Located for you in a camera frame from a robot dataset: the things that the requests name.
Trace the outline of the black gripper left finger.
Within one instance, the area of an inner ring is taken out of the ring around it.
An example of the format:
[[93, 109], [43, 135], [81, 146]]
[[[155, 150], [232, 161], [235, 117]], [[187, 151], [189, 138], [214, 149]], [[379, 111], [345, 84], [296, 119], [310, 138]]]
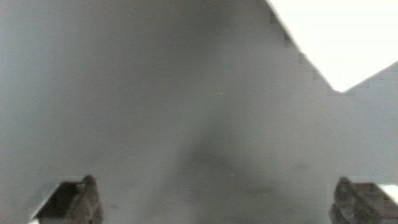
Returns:
[[104, 224], [97, 178], [65, 181], [34, 212], [36, 224]]

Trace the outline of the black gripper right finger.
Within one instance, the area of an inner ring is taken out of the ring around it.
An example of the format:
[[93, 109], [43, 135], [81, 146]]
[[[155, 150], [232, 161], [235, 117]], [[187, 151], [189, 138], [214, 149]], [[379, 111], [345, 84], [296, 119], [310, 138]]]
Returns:
[[398, 185], [342, 177], [329, 217], [333, 224], [398, 224]]

